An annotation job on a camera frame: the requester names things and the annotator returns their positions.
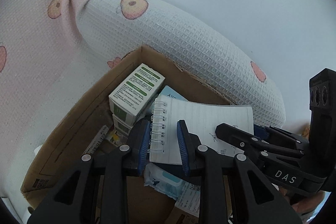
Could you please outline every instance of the metal spiral binding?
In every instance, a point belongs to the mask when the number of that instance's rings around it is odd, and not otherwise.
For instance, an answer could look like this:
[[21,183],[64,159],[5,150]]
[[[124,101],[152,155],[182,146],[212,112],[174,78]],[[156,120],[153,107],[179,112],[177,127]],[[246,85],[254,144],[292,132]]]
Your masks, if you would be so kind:
[[[163,123],[166,120],[166,117],[164,115],[159,115],[159,114],[154,114],[155,111],[161,111],[163,114],[166,113],[166,109],[165,106],[167,106],[167,104],[165,102],[162,101],[155,101],[152,104],[152,117],[151,117],[151,132],[150,135],[158,135],[160,137],[164,137],[165,132],[163,129],[165,129],[165,124]],[[153,122],[153,119],[160,119],[162,122]],[[153,130],[153,127],[160,127],[159,130]],[[162,139],[157,139],[157,138],[153,138],[149,141],[149,145],[151,143],[160,143],[162,144],[162,148],[150,148],[148,149],[148,152],[157,152],[157,153],[163,153],[164,152],[164,141]]]

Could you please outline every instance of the notebook page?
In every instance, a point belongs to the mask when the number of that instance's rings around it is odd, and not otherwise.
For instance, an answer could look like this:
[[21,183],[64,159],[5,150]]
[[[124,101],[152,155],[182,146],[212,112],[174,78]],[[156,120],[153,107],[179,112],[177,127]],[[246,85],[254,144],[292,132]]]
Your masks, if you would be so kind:
[[189,132],[198,135],[202,144],[228,156],[234,156],[243,151],[217,139],[215,134],[217,125],[224,122],[253,134],[253,114],[249,106],[214,106],[168,97],[160,100],[167,102],[169,116],[166,119],[165,153],[158,155],[157,162],[181,164],[176,135],[176,123],[179,120],[185,120]]

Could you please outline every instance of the spiral notebook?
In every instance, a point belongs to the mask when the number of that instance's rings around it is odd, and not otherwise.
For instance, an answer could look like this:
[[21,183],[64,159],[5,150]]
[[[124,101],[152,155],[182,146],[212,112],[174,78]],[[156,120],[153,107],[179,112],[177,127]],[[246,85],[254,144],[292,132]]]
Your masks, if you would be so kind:
[[159,95],[153,103],[149,160],[182,165],[176,125],[185,120],[188,131],[199,136],[202,144],[222,155],[243,153],[216,137],[215,129],[227,123],[253,134],[253,113],[250,106],[219,106],[177,100]]

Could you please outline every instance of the human hand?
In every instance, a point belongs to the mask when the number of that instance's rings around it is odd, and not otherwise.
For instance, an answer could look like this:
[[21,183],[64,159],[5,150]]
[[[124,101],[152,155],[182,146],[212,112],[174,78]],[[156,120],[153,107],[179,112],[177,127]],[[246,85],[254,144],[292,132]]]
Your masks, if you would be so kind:
[[[279,192],[290,203],[290,197],[286,196],[288,191],[284,188],[279,187]],[[304,198],[298,203],[293,204],[292,208],[299,214],[309,213],[316,209],[316,207],[323,201],[324,196],[325,192],[319,191],[315,195]]]

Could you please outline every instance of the medicine box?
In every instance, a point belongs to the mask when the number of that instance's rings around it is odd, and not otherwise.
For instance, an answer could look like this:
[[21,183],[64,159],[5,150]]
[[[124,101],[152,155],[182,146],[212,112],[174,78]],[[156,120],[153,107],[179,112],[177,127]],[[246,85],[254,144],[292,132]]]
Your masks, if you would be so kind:
[[112,113],[125,124],[133,126],[164,79],[157,71],[141,64],[109,95]]
[[128,136],[129,133],[131,132],[132,127],[129,126],[128,124],[125,124],[116,115],[112,114],[112,117],[113,117],[114,128],[119,133],[123,133],[123,134]]

